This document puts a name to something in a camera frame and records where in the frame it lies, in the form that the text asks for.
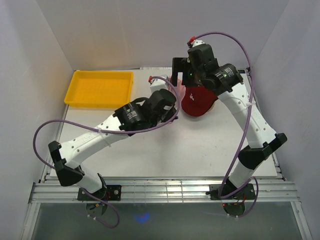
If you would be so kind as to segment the pink cap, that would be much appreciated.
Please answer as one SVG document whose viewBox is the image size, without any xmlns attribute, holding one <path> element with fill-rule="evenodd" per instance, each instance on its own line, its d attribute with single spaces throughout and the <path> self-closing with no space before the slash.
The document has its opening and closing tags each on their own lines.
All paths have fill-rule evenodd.
<svg viewBox="0 0 320 240">
<path fill-rule="evenodd" d="M 167 84 L 167 89 L 176 97 L 174 89 L 177 91 L 179 98 L 183 99 L 186 93 L 186 87 L 182 85 L 182 81 L 180 79 L 177 79 L 177 86 L 174 87 L 174 89 Z"/>
</svg>

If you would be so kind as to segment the red cap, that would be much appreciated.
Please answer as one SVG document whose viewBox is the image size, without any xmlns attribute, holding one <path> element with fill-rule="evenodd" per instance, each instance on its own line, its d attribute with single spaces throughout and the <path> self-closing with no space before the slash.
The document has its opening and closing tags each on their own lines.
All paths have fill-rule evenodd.
<svg viewBox="0 0 320 240">
<path fill-rule="evenodd" d="M 186 87 L 182 110 L 191 117 L 200 117 L 213 108 L 218 97 L 204 86 Z"/>
</svg>

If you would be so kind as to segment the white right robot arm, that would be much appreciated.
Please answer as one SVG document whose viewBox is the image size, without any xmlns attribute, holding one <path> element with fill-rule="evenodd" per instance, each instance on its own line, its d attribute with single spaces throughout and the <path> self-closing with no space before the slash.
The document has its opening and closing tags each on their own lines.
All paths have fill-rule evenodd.
<svg viewBox="0 0 320 240">
<path fill-rule="evenodd" d="M 182 73 L 183 86 L 205 87 L 213 92 L 231 112 L 248 143 L 237 150 L 235 158 L 238 163 L 231 163 L 218 189 L 218 198 L 237 199 L 244 193 L 244 186 L 261 163 L 288 138 L 270 127 L 257 106 L 251 102 L 252 97 L 234 65 L 227 63 L 220 66 L 212 47 L 202 40 L 193 40 L 188 47 L 188 57 L 175 57 L 172 60 L 171 83 L 177 86 L 178 74 Z"/>
</svg>

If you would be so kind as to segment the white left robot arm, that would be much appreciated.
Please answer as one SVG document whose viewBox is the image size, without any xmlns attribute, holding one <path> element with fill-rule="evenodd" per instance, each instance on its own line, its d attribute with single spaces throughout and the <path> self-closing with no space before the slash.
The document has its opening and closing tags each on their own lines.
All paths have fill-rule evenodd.
<svg viewBox="0 0 320 240">
<path fill-rule="evenodd" d="M 176 101 L 177 98 L 169 90 L 156 90 L 149 98 L 137 98 L 115 110 L 96 126 L 95 131 L 63 143 L 49 143 L 49 152 L 60 185 L 77 185 L 95 200 L 105 200 L 108 188 L 103 177 L 99 173 L 91 173 L 82 167 L 81 163 L 105 147 L 129 137 L 127 133 L 115 134 L 115 131 L 130 132 L 130 135 L 133 135 L 135 131 L 166 122 L 176 113 Z"/>
</svg>

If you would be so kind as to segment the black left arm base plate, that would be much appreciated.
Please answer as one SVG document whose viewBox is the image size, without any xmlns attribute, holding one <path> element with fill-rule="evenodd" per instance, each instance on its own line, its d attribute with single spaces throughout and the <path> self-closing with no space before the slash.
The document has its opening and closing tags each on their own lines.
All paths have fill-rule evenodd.
<svg viewBox="0 0 320 240">
<path fill-rule="evenodd" d="M 91 193 L 92 196 L 103 201 L 120 201 L 122 194 L 121 185 L 106 185 L 106 187 Z M 78 201 L 93 201 L 94 198 L 89 196 L 83 189 L 79 189 L 77 194 Z"/>
</svg>

